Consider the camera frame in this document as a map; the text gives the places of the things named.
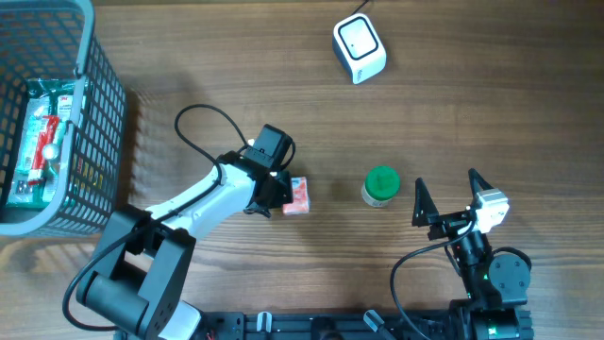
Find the wooden table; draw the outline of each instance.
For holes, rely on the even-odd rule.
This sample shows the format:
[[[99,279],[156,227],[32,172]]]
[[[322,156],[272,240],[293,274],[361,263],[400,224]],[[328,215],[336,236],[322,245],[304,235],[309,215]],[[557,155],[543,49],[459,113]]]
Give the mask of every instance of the wooden table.
[[[366,11],[388,64],[353,86],[330,35],[356,5],[97,8],[97,35],[129,90],[121,202],[144,208],[207,174],[209,163],[172,129],[192,103],[222,108],[247,138],[265,123],[288,132],[291,169],[309,179],[310,214],[236,214],[201,240],[183,297],[206,311],[392,310],[392,264],[429,244],[427,230],[411,226],[414,180],[423,177],[450,213],[470,201],[467,170],[476,167],[512,206],[492,245],[533,260],[537,338],[602,338],[603,7],[376,1]],[[211,111],[191,112],[182,126],[213,155],[240,146]],[[380,164],[403,181],[384,210],[360,193]],[[60,311],[95,240],[0,240],[0,338],[109,338],[76,330]],[[442,251],[401,268],[397,289],[408,308],[464,296]]]

